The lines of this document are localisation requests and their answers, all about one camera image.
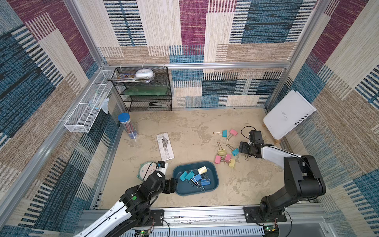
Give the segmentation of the green round alarm clock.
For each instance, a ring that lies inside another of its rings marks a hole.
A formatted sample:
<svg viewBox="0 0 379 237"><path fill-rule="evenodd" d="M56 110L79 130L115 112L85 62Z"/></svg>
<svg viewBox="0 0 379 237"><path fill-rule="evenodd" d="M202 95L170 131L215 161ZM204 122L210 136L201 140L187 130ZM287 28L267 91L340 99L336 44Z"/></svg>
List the green round alarm clock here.
<svg viewBox="0 0 379 237"><path fill-rule="evenodd" d="M154 171L159 170L158 163L156 162L146 162L140 165L137 177L141 181L145 181Z"/></svg>

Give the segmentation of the teal binder clip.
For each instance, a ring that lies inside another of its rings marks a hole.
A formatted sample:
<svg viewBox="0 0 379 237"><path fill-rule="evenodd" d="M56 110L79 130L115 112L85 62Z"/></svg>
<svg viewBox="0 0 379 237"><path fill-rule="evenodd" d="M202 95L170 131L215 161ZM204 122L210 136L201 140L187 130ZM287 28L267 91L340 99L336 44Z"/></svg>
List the teal binder clip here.
<svg viewBox="0 0 379 237"><path fill-rule="evenodd" d="M182 173L182 175L179 177L179 179L180 179L182 182L187 182L187 183L189 183L190 185L192 185L192 182L186 179L187 174L188 174L188 173L187 173L186 171L184 171L184 172Z"/></svg>
<svg viewBox="0 0 379 237"><path fill-rule="evenodd" d="M194 178L194 173L190 171L186 176L185 180L190 183L192 186L198 186L198 182Z"/></svg>
<svg viewBox="0 0 379 237"><path fill-rule="evenodd" d="M239 154L239 149L232 147L230 144L227 144L226 146L231 149L234 157L236 157Z"/></svg>
<svg viewBox="0 0 379 237"><path fill-rule="evenodd" d="M221 132L213 132L214 135L221 135L222 137L227 138L228 132L227 130L222 130Z"/></svg>

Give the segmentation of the teal plastic storage box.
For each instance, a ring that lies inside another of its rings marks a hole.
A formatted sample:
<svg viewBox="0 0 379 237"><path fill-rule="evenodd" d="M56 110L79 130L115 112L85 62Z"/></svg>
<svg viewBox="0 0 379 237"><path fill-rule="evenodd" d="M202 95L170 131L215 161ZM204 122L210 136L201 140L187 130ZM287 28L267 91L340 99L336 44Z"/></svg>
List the teal plastic storage box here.
<svg viewBox="0 0 379 237"><path fill-rule="evenodd" d="M208 161L177 166L172 175L178 179L176 194L180 196L211 192L219 186L216 167Z"/></svg>

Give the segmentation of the packaged ruler card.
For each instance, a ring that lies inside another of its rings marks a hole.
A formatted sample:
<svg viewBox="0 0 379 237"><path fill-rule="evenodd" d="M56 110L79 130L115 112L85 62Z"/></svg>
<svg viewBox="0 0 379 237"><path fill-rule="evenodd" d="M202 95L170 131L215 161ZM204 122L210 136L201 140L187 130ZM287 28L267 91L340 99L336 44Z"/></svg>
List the packaged ruler card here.
<svg viewBox="0 0 379 237"><path fill-rule="evenodd" d="M159 145L159 152L162 161L168 161L175 158L171 142L168 133L162 133L157 135L157 141Z"/></svg>

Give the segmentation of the blue binder clip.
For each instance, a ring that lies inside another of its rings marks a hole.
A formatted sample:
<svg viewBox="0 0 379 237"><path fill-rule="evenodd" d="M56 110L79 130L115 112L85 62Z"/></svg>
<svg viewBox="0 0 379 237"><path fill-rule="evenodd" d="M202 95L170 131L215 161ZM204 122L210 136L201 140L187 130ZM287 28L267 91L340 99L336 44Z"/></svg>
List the blue binder clip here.
<svg viewBox="0 0 379 237"><path fill-rule="evenodd" d="M202 192L205 191L204 187L201 185L201 182L200 182L200 180L201 180L201 176L200 176L200 174L195 175L195 176L192 178L192 180L193 180L194 183L195 183L195 184L201 189Z"/></svg>
<svg viewBox="0 0 379 237"><path fill-rule="evenodd" d="M202 174L200 182L202 186L207 186L211 184L211 180L206 174Z"/></svg>

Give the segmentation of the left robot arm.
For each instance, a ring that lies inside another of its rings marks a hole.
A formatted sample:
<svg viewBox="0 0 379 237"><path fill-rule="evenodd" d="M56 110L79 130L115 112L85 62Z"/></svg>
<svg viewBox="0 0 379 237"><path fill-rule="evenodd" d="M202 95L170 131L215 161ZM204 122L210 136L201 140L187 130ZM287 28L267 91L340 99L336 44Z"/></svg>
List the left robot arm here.
<svg viewBox="0 0 379 237"><path fill-rule="evenodd" d="M119 237L136 226L148 224L152 220L152 204L161 193L176 192L177 184L178 179L166 180L163 172L154 171L140 185L127 189L110 210L76 236Z"/></svg>

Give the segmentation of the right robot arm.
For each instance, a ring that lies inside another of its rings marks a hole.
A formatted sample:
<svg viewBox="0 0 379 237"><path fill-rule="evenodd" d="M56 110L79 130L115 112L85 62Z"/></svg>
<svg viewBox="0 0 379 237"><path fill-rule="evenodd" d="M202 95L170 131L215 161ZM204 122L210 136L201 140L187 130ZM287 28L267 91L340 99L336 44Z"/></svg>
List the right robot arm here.
<svg viewBox="0 0 379 237"><path fill-rule="evenodd" d="M285 209L302 200L314 200L326 194L326 185L313 156L296 155L266 144L262 133L249 131L248 142L240 142L239 152L270 161L284 171L284 186L261 199L258 207L245 207L246 222L286 222Z"/></svg>

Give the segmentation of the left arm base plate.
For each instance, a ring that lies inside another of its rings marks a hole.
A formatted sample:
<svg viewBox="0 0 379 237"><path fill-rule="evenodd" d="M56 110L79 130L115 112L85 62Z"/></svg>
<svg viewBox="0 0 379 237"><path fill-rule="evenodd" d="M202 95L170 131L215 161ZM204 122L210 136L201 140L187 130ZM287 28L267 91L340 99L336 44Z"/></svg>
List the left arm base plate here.
<svg viewBox="0 0 379 237"><path fill-rule="evenodd" d="M161 227L163 226L164 219L164 210L163 209L152 209L150 212L150 216L148 218L146 227Z"/></svg>

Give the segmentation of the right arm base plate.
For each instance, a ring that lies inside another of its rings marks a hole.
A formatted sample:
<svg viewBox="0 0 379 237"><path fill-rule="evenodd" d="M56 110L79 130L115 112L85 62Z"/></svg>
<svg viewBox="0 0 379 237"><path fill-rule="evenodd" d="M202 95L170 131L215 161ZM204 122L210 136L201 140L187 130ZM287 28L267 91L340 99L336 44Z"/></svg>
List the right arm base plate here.
<svg viewBox="0 0 379 237"><path fill-rule="evenodd" d="M284 212L266 213L259 206L244 206L242 209L247 223L261 224L287 221Z"/></svg>

